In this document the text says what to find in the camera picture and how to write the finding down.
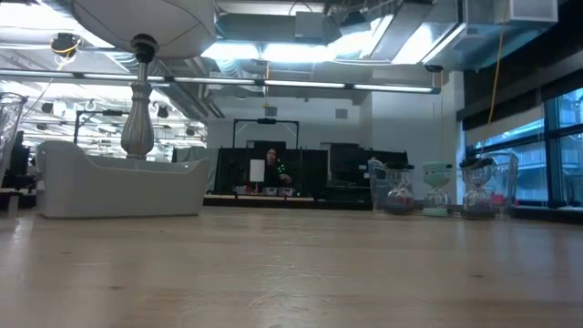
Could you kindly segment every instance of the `fluorescent light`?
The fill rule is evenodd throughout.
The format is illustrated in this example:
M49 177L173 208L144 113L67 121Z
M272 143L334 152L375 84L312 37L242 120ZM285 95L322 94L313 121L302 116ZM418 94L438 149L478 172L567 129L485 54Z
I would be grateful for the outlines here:
M138 79L137 76L127 75L127 74L93 74L88 73L84 75L86 78L91 79L116 79L117 81L135 81Z
M216 42L201 56L215 60L257 59L259 50L251 43Z
M433 43L434 36L431 33L431 27L423 23L409 37L391 64L417 64L431 51Z
M235 86L253 86L255 81L244 78L214 78L214 77L174 77L176 82L219 84Z
M406 87L384 85L354 85L354 89L366 91L411 92L411 93L433 93L436 91L436 89L432 87Z
M452 41L454 41L454 39L459 36L460 33L462 33L465 30L466 24L462 23L460 24L460 26L458 26L454 32L452 32L452 34L450 34L444 41L442 41L439 45L437 45L430 53L429 55L427 55L425 58L423 58L422 62L424 64L427 64L428 62L430 62L433 58L435 58L435 56L437 56L437 54L439 54L440 52L442 52L442 50L445 49L445 47L447 45L449 45Z
M276 86L276 87L327 87L327 88L344 88L344 83L309 82L309 81L265 80L265 85L266 86Z
M112 49L115 48L115 46L109 44L108 42L100 39L99 37L95 36L93 33L86 31L85 33L83 33L81 35L87 42L89 42L91 45L96 46L98 48L108 48L108 49Z
M279 63L321 63L335 58L326 46L270 44L263 52L263 59Z
M351 33L330 43L328 48L337 56L356 54L371 42L372 35L371 31Z
M56 71L25 71L13 69L0 69L0 75L11 77L53 77L53 78L67 78L75 77L73 73L56 72Z
M363 51L361 51L360 58L370 56L373 53L373 51L376 49L376 46L378 46L379 42L381 42L381 38L383 38L384 33L391 25L391 22L393 22L393 18L394 15L386 15L383 18L377 18L372 21L371 28L374 32L371 36L370 43L365 48L363 48Z

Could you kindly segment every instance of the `wall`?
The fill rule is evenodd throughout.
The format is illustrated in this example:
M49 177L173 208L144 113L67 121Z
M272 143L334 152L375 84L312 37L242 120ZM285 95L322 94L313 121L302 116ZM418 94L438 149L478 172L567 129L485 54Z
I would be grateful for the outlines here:
M455 118L464 105L463 74L451 73L440 95L374 92L372 102L373 148L407 151L415 165L415 198L422 200L428 191L423 163L438 160L457 166L465 155L464 133ZM461 203L461 181L450 183L448 191Z
M361 104L359 116L359 144L363 148L373 147L373 94L371 93Z
M300 147L319 149L321 143L359 142L359 108L346 99L271 98L270 106L278 108L277 119L300 121ZM231 147L234 118L264 118L264 99L222 99L218 102L227 118L212 120L208 126L207 147L214 149ZM336 119L337 108L348 109L348 119ZM287 147L295 148L295 125L258 125L240 122L237 125L235 147L244 148L247 140L286 141Z

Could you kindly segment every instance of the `wooden table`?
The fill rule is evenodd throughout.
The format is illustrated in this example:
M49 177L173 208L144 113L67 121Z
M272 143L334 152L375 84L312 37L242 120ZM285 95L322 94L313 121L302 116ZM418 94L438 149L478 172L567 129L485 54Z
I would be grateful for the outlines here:
M0 327L575 327L583 230L206 208L0 220Z

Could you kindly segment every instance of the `man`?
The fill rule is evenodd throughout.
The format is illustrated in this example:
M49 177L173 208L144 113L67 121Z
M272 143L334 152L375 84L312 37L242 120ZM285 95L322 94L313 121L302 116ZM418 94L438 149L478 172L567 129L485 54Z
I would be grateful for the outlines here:
M292 177L286 174L285 166L277 159L275 149L267 152L264 178L263 187L280 187L292 183Z

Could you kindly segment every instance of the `glass window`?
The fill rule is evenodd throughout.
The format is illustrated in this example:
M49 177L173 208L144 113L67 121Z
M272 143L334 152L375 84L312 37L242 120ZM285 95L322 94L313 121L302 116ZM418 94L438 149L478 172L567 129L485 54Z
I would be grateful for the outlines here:
M557 98L561 128L583 123L583 88Z
M583 205L583 134L561 139L561 171L565 201L571 206Z
M539 119L532 123L528 123L522 127L512 129L508 132L504 132L503 134L493 136L486 141L486 147L492 146L495 144L517 140L524 137L529 137L537 134L542 134L545 130L545 120ZM474 149L482 148L482 142L477 142L474 145Z
M548 200L547 152L544 142L495 151L511 152L518 157L518 200ZM507 157L494 158L502 164Z

